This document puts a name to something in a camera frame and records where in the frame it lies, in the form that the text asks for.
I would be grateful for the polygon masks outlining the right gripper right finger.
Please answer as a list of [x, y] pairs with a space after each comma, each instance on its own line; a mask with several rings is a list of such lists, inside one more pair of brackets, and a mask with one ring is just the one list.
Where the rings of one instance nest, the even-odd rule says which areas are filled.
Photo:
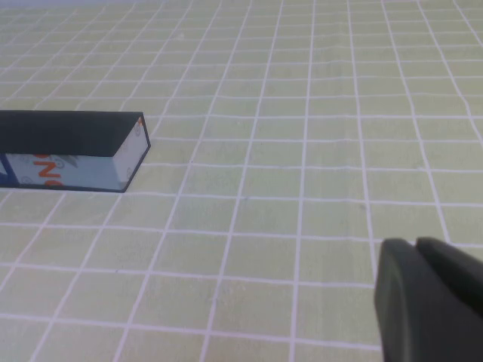
[[482, 262], [435, 238], [416, 242], [419, 325], [482, 324]]

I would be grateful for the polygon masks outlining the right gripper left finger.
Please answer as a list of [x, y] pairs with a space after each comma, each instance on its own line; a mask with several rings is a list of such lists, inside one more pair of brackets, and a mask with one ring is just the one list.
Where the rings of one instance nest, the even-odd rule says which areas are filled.
[[374, 307], [385, 361], [480, 361], [481, 325], [419, 325], [416, 243], [390, 238], [380, 247]]

